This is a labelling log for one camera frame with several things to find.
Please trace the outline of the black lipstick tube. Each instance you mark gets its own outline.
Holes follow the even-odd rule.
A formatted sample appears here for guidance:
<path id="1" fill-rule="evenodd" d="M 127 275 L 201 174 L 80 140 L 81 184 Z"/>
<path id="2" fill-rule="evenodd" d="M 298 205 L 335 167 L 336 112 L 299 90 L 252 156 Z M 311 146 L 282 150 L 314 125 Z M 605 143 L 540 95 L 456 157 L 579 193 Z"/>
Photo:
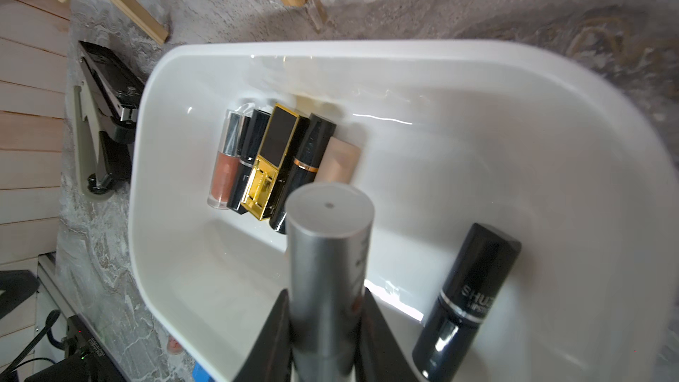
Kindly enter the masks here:
<path id="1" fill-rule="evenodd" d="M 266 111 L 255 110 L 248 123 L 242 143 L 242 150 L 240 151 L 239 166 L 235 174 L 233 189 L 227 203 L 227 207 L 230 210 L 240 215 L 247 212 L 242 202 L 244 201 L 249 177 L 270 117 L 270 113 Z"/>

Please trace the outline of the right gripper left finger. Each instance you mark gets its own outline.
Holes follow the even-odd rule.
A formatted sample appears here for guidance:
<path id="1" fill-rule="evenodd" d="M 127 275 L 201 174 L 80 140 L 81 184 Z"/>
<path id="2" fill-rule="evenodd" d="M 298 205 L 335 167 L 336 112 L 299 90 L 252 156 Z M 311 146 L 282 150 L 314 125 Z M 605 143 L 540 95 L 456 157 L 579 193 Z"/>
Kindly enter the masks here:
<path id="1" fill-rule="evenodd" d="M 249 356 L 234 382 L 290 382 L 292 377 L 292 343 L 290 298 L 283 289 L 274 302 Z"/>

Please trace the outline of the white storage box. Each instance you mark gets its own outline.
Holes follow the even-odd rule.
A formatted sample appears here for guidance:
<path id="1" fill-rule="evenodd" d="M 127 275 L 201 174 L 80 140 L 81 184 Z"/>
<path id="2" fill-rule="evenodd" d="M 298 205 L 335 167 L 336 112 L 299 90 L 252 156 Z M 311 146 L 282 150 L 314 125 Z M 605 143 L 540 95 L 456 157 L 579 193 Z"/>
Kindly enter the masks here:
<path id="1" fill-rule="evenodd" d="M 648 381 L 678 280 L 678 175 L 648 119 L 567 58 L 512 42 L 182 46 L 141 101 L 134 277 L 156 319 L 233 378 L 288 282 L 286 239 L 207 203 L 226 113 L 318 113 L 361 149 L 376 214 L 367 286 L 405 355 L 464 237 L 522 252 L 461 381 Z"/>

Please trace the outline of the black lipstick gold band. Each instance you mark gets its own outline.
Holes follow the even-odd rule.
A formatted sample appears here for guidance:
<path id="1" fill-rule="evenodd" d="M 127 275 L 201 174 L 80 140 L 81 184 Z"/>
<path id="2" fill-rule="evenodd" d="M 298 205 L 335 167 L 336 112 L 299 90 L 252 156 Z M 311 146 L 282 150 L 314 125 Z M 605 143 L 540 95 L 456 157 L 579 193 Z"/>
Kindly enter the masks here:
<path id="1" fill-rule="evenodd" d="M 295 152 L 288 178 L 270 218 L 270 227 L 275 232 L 282 235 L 286 233 L 286 217 L 288 216 L 286 200 L 299 187 L 315 180 L 335 129 L 336 125 L 330 120 L 311 114 L 309 126 L 304 133 L 300 147 Z"/>

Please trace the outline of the beige lipstick tube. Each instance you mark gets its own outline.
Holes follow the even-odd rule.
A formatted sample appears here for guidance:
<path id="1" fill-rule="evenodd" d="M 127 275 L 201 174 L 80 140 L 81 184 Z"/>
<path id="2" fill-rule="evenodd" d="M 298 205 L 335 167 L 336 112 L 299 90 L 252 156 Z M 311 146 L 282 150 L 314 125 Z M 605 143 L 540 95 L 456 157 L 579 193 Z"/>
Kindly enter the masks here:
<path id="1" fill-rule="evenodd" d="M 332 137 L 326 147 L 314 182 L 350 184 L 362 150 L 357 146 Z"/>

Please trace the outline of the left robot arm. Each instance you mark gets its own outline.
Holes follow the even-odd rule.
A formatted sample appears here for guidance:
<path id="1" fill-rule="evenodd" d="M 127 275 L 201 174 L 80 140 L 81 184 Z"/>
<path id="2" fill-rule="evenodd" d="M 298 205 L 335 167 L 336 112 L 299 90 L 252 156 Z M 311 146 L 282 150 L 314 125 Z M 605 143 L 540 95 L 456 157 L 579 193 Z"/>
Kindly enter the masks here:
<path id="1" fill-rule="evenodd" d="M 1 366 L 3 381 L 127 381 L 85 318 L 42 268 L 1 272 L 1 317 L 36 299 L 35 336 Z"/>

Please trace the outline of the gold black square lipstick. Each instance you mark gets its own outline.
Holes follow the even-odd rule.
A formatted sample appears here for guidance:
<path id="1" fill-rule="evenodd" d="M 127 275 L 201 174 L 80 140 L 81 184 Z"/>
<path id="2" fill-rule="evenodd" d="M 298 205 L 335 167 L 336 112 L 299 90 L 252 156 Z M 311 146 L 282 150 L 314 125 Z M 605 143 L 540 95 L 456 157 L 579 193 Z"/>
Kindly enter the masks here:
<path id="1" fill-rule="evenodd" d="M 273 214 L 308 125 L 309 119 L 297 110 L 275 104 L 242 201 L 257 220 Z"/>

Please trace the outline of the black lipstick silver band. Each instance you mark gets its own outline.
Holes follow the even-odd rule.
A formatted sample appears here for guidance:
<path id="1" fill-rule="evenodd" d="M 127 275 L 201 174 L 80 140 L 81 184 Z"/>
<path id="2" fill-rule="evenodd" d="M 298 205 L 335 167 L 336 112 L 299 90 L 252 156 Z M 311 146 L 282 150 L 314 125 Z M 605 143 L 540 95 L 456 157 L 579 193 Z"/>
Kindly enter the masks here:
<path id="1" fill-rule="evenodd" d="M 454 378 L 522 247 L 493 226 L 471 226 L 412 351 L 424 378 Z"/>

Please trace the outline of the red lip gloss tube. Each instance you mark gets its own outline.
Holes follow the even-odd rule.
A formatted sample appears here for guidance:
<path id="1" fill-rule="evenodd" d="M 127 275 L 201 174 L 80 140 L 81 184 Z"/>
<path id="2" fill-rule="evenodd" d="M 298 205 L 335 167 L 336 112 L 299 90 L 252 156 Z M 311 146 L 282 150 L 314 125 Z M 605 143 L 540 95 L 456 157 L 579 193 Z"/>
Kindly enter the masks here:
<path id="1" fill-rule="evenodd" d="M 228 110 L 226 113 L 208 197 L 208 205 L 215 209 L 227 208 L 249 120 L 238 111 Z"/>

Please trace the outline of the silver lipstick tube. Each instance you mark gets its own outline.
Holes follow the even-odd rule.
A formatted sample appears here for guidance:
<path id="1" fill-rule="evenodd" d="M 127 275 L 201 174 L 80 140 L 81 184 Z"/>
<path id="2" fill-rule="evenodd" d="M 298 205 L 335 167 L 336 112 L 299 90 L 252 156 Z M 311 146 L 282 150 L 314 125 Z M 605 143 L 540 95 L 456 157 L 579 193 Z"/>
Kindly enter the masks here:
<path id="1" fill-rule="evenodd" d="M 300 381 L 354 367 L 375 208 L 362 191 L 311 183 L 286 200 L 293 358 Z"/>

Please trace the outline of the pink frosted lipstick tube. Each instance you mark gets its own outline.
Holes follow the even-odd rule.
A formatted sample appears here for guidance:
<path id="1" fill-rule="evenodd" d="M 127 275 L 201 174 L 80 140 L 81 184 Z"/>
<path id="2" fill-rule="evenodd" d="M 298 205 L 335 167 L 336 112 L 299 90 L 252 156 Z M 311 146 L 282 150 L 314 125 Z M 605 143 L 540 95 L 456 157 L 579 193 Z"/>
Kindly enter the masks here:
<path id="1" fill-rule="evenodd" d="M 166 351 L 170 355 L 180 355 L 184 352 L 184 348 L 173 336 L 169 336 L 166 343 Z"/>

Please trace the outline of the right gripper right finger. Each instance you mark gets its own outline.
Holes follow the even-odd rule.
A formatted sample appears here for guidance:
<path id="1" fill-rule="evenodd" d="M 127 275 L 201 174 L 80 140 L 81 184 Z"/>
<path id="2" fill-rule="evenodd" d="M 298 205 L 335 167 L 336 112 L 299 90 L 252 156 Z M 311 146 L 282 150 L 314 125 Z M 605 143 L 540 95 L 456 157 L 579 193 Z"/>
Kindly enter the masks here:
<path id="1" fill-rule="evenodd" d="M 418 381 L 368 288 L 364 290 L 354 365 L 356 381 Z"/>

